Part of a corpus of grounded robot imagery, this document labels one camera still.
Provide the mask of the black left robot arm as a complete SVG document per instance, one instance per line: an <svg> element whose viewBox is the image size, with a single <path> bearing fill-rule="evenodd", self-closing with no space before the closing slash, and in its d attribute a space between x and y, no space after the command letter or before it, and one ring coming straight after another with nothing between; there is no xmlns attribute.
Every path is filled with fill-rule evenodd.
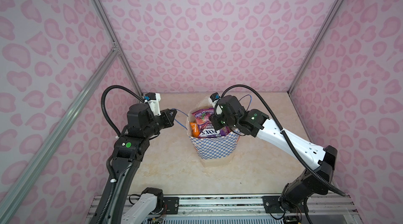
<svg viewBox="0 0 403 224"><path fill-rule="evenodd" d="M154 115L147 103L129 108L128 124L119 133L113 152L106 161L109 174L100 203L91 224L119 224L133 178L143 161L150 140L174 125L176 109L165 109Z"/></svg>

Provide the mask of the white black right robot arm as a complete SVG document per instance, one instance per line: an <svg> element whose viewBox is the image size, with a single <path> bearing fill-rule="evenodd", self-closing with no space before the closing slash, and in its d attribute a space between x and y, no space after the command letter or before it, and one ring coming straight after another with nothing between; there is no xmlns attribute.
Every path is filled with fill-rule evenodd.
<svg viewBox="0 0 403 224"><path fill-rule="evenodd" d="M208 102L216 110L209 117L214 129L224 127L239 130L244 135L264 140L302 162L304 171L292 183L287 183L278 199L278 206L293 211L314 194L327 195L336 165L338 151L333 146L322 147L298 135L281 129L274 118L260 110L246 110L235 96L220 98L212 94Z"/></svg>

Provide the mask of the small orange snack packet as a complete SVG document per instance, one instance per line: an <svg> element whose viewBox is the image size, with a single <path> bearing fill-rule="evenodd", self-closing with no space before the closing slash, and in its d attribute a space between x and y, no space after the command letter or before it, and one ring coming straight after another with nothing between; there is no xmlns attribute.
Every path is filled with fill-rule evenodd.
<svg viewBox="0 0 403 224"><path fill-rule="evenodd" d="M196 122L190 122L192 137L199 138L200 130Z"/></svg>

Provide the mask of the purple Fox's candy bag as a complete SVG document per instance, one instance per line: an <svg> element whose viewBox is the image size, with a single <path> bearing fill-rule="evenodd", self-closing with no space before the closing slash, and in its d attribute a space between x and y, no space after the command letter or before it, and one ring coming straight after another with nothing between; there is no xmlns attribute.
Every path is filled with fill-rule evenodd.
<svg viewBox="0 0 403 224"><path fill-rule="evenodd" d="M199 139L204 138L219 138L229 135L229 129L227 127L221 128L220 130L215 130L212 126L209 117L214 113L213 108L200 109L192 113L196 122L198 124L200 135Z"/></svg>

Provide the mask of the blue checkered paper bag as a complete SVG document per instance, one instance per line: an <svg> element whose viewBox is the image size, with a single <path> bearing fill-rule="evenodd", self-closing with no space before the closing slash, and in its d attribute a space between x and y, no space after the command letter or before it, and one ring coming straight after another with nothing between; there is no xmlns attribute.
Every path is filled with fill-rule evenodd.
<svg viewBox="0 0 403 224"><path fill-rule="evenodd" d="M198 154L202 165L205 168L217 167L229 164L234 155L234 151L237 147L239 138L242 136L238 129L229 128L229 135L219 138L194 138L192 137L190 122L195 120L192 115L193 112L200 109L213 108L209 101L209 96L202 99L196 107L190 110L187 115L187 121L185 124L181 124L186 129L187 136L190 138L192 145L194 146L196 153Z"/></svg>

